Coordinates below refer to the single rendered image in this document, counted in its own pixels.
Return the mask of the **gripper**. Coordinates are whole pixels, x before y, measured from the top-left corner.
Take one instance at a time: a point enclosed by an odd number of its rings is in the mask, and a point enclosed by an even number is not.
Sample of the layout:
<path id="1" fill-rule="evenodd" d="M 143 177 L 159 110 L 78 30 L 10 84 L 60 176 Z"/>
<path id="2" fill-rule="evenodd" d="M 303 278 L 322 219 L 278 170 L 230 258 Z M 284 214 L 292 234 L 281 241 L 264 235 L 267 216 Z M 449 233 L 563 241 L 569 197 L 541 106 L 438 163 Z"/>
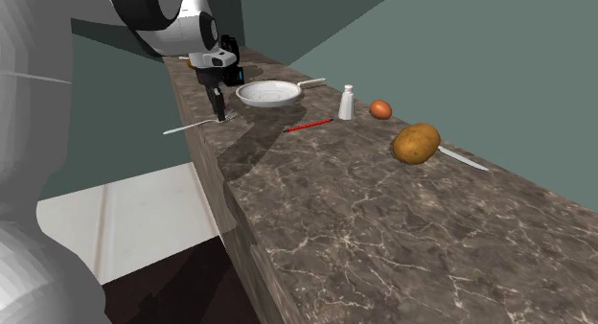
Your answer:
<path id="1" fill-rule="evenodd" d="M 196 68 L 195 74 L 200 84 L 205 85 L 206 93 L 210 103 L 214 105 L 215 113 L 220 122 L 226 120 L 226 107 L 219 84 L 223 82 L 227 86 L 244 84 L 243 70 L 238 65 L 230 65 L 224 68 Z"/>

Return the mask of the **white salt shaker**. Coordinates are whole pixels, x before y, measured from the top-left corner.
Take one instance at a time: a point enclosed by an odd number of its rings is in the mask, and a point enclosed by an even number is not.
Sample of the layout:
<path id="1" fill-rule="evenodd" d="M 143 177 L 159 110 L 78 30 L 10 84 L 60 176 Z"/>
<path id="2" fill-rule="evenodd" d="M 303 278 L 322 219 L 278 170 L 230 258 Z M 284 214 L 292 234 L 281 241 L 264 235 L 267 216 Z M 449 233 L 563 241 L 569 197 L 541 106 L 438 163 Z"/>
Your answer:
<path id="1" fill-rule="evenodd" d="M 346 84 L 341 95 L 340 105 L 338 109 L 338 118 L 340 120 L 352 120 L 354 118 L 354 92 L 353 86 Z"/>

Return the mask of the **brown potato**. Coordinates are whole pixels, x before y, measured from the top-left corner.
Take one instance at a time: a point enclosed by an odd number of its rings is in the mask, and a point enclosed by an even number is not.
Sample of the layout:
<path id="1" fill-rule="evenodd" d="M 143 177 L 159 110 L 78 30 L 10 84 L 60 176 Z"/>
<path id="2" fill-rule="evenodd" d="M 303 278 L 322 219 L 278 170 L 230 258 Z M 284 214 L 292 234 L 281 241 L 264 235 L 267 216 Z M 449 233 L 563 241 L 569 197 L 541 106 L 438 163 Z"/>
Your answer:
<path id="1" fill-rule="evenodd" d="M 422 164 L 437 151 L 441 143 L 438 130 L 427 123 L 405 127 L 393 140 L 393 153 L 410 165 Z"/>

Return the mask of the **white frying pan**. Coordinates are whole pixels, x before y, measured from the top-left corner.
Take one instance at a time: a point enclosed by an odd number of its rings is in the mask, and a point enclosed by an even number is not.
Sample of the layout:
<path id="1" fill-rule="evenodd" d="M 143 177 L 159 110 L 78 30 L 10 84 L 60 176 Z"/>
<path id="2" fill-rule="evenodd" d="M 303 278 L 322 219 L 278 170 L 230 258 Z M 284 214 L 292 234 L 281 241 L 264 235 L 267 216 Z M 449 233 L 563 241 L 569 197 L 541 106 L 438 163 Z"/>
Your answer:
<path id="1" fill-rule="evenodd" d="M 291 105 L 303 92 L 302 85 L 320 83 L 325 78 L 299 81 L 253 81 L 236 90 L 238 98 L 246 105 L 258 108 L 274 108 Z"/>

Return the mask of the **red pen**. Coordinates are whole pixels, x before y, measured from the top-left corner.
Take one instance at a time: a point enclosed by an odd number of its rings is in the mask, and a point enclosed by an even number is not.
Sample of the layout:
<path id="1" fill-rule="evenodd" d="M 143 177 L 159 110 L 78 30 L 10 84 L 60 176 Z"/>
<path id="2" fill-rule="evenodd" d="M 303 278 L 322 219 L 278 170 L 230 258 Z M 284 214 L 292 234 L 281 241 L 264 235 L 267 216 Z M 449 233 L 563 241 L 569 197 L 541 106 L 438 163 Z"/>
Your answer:
<path id="1" fill-rule="evenodd" d="M 283 133 L 288 133 L 288 132 L 293 132 L 296 130 L 300 130 L 300 129 L 304 129 L 304 128 L 308 128 L 308 127 L 315 127 L 315 126 L 320 126 L 320 125 L 324 125 L 327 123 L 331 123 L 334 119 L 326 119 L 326 120 L 321 120 L 321 121 L 317 121 L 317 122 L 312 122 L 312 123 L 308 123 L 308 124 L 304 124 L 304 125 L 300 125 L 300 126 L 296 126 L 296 127 L 289 127 L 285 130 L 283 130 Z"/>

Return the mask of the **silver knife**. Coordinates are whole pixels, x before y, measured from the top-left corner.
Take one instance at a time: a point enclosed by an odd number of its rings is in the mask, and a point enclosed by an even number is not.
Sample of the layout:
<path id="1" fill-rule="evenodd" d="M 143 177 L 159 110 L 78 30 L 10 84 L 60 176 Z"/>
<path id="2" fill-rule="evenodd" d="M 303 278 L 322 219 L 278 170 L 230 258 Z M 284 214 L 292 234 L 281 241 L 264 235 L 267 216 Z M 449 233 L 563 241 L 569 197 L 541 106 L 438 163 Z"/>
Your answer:
<path id="1" fill-rule="evenodd" d="M 446 148 L 444 148 L 442 146 L 438 147 L 438 151 L 440 151 L 441 153 L 443 153 L 443 154 L 445 154 L 445 155 L 447 155 L 447 156 L 449 156 L 449 157 L 451 157 L 451 158 L 453 158 L 455 160 L 458 160 L 458 161 L 460 161 L 460 162 L 462 162 L 464 164 L 467 164 L 467 165 L 469 165 L 471 167 L 474 167 L 474 168 L 476 168 L 478 170 L 485 171 L 485 172 L 489 171 L 489 169 L 487 167 L 485 167 L 485 166 L 483 166 L 481 164 L 478 164 L 478 163 L 470 160 L 469 158 L 467 158 L 465 156 L 462 156 L 462 155 L 460 155 L 460 154 L 458 154 L 458 153 L 456 153 L 454 151 L 448 150 L 448 149 L 446 149 Z"/>

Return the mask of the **brown egg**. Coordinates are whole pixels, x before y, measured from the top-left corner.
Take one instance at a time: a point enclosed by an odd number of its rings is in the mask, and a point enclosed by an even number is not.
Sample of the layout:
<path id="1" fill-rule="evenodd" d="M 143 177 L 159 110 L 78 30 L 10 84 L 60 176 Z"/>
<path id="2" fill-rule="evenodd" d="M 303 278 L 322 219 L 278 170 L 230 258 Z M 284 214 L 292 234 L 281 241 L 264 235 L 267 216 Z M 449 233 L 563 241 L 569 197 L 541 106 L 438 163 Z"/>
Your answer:
<path id="1" fill-rule="evenodd" d="M 393 113 L 391 105 L 383 100 L 371 102 L 369 111 L 373 117 L 380 120 L 389 119 Z"/>

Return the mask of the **silver fork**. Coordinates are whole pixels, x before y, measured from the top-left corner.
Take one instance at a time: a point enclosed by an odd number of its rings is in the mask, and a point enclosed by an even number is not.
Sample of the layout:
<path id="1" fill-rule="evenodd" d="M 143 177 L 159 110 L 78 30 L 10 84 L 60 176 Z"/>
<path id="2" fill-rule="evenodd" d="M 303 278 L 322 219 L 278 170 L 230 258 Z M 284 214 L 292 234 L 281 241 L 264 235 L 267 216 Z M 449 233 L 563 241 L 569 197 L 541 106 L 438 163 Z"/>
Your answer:
<path id="1" fill-rule="evenodd" d="M 201 126 L 201 125 L 204 125 L 204 124 L 209 124 L 209 123 L 221 124 L 221 123 L 224 123 L 224 122 L 227 122 L 227 121 L 230 121 L 230 120 L 234 119 L 236 116 L 237 116 L 237 113 L 235 111 L 231 111 L 231 112 L 228 112 L 228 113 L 226 113 L 224 115 L 224 119 L 223 120 L 219 120 L 219 119 L 204 120 L 204 121 L 193 123 L 193 124 L 190 124 L 190 125 L 187 125 L 187 126 L 184 126 L 184 127 L 176 127 L 176 128 L 173 128 L 173 129 L 166 130 L 166 131 L 163 132 L 163 135 L 173 134 L 173 133 L 176 133 L 178 131 L 183 131 L 183 130 L 186 130 L 188 128 L 198 127 L 198 126 Z"/>

